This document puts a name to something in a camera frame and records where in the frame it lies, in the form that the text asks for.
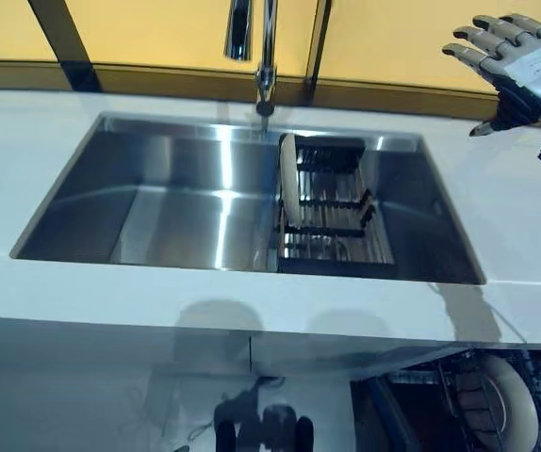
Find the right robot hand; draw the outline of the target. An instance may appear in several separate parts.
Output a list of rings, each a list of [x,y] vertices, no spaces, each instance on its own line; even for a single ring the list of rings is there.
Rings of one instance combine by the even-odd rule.
[[[449,43],[442,53],[456,58],[498,92],[496,114],[475,126],[472,137],[541,121],[541,23],[509,14],[499,18],[477,15],[471,26],[453,36],[471,45]]]

